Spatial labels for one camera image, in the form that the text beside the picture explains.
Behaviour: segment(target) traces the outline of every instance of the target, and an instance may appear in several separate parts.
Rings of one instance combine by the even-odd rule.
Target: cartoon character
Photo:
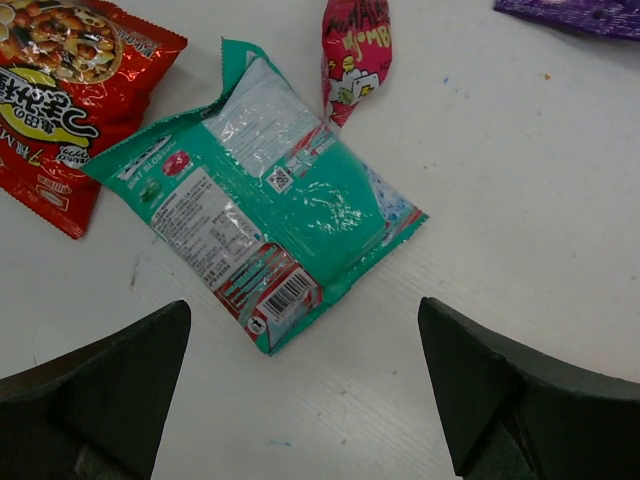
[[[329,69],[336,67],[334,61],[329,61]],[[331,90],[325,109],[325,116],[330,123],[335,124],[334,103],[353,106],[380,86],[380,76],[366,70],[356,68],[352,55],[342,60],[342,78],[329,78]]]

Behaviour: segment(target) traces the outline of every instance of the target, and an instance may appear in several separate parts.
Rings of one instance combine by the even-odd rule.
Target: white surface
[[[321,111],[324,0],[120,3],[191,42],[149,120],[217,97],[221,35],[263,46]],[[343,139],[432,215],[411,242],[269,359],[110,192],[80,242],[0,194],[0,377],[187,299],[155,480],[454,478],[423,295],[640,381],[639,47],[523,23],[489,0],[392,0],[392,15],[392,75]]]

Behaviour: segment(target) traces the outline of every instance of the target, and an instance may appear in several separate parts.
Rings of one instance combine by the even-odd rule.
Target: purple snack bag
[[[496,0],[494,10],[552,27],[640,40],[639,0]]]

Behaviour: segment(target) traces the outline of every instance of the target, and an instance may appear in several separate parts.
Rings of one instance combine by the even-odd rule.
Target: red candy wrapper
[[[81,237],[100,185],[79,168],[138,129],[186,46],[102,0],[0,0],[0,187]]]
[[[386,0],[329,0],[322,23],[325,118],[342,128],[358,102],[382,85],[391,67]]]

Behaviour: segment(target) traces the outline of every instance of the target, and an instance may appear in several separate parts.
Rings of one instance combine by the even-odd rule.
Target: plastic packaging
[[[637,0],[497,0],[494,9],[551,27],[640,40]]]
[[[326,121],[342,128],[387,78],[392,60],[387,0],[329,0],[322,22]]]
[[[221,98],[84,171],[120,195],[273,353],[426,220],[296,97],[255,45],[223,41]]]
[[[82,236],[100,185],[79,168],[138,129],[186,45],[101,0],[2,0],[0,187]]]

